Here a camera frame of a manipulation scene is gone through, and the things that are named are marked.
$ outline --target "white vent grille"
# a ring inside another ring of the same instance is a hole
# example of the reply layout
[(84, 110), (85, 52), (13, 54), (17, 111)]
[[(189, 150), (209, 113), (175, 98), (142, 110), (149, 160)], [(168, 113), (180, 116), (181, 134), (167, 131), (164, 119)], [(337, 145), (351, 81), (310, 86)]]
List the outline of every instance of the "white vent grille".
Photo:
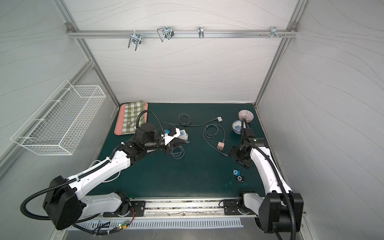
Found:
[[(111, 221), (109, 227), (102, 228), (101, 230), (110, 230), (124, 220), (90, 220), (87, 222), (79, 223), (78, 225), (93, 230), (102, 224)], [(243, 227), (239, 217), (221, 217), (221, 218), (188, 218), (188, 219), (135, 219), (131, 225), (126, 229), (199, 229), (199, 228), (235, 228)], [(78, 230), (71, 226), (69, 230)]]

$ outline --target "red wire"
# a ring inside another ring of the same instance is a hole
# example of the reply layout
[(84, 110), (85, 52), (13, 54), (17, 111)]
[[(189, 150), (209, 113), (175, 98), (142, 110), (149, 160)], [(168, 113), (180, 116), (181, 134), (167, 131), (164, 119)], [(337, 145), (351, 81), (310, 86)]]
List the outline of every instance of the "red wire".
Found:
[(135, 210), (132, 208), (132, 211), (133, 211), (133, 214), (132, 214), (132, 220), (131, 220), (131, 222), (130, 223), (132, 223), (133, 222), (133, 220), (135, 219)]

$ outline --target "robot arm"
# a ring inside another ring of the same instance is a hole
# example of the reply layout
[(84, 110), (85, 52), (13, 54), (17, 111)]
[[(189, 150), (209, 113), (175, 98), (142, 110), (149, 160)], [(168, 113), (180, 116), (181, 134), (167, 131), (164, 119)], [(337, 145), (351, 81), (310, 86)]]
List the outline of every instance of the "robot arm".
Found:
[[(180, 129), (171, 127), (159, 133), (151, 123), (145, 123), (136, 129), (135, 135), (125, 144), (117, 147), (110, 159), (107, 157), (91, 168), (63, 179), (59, 176), (51, 181), (50, 187), (63, 184), (63, 187), (47, 192), (43, 204), (49, 219), (56, 229), (62, 230), (85, 216), (103, 212), (114, 212), (124, 216), (128, 213), (131, 203), (123, 193), (87, 196), (102, 181), (117, 172), (135, 164), (147, 152), (162, 149), (165, 153), (180, 145), (188, 143), (180, 138)], [(77, 179), (65, 184), (69, 179)]]
[(254, 192), (242, 193), (238, 198), (239, 209), (245, 213), (250, 210), (257, 213), (256, 223), (265, 233), (291, 232), (292, 237), (300, 230), (303, 198), (294, 193), (282, 178), (266, 140), (256, 138), (247, 124), (243, 125), (242, 131), (241, 145), (233, 147), (229, 156), (246, 169), (257, 167), (265, 197)]

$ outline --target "blue clip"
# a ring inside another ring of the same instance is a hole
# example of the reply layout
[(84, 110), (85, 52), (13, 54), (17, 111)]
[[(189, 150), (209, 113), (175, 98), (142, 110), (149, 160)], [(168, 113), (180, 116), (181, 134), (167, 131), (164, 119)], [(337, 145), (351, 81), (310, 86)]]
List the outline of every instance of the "blue clip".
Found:
[(240, 176), (240, 171), (234, 169), (232, 174), (236, 176)]

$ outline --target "mounting plate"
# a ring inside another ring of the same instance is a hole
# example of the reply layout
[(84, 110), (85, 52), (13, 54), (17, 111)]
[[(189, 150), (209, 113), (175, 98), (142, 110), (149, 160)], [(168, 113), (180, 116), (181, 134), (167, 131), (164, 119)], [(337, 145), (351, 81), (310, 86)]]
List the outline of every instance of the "mounting plate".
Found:
[(249, 212), (242, 212), (238, 206), (237, 199), (223, 200), (224, 215), (257, 215), (252, 210)]
[[(144, 216), (144, 210), (145, 210), (145, 201), (132, 201), (131, 200), (132, 207), (135, 211), (135, 217), (142, 217)], [(133, 212), (130, 211), (126, 216), (124, 217), (132, 217)], [(105, 212), (103, 214), (103, 217), (118, 217), (117, 214), (113, 212)]]

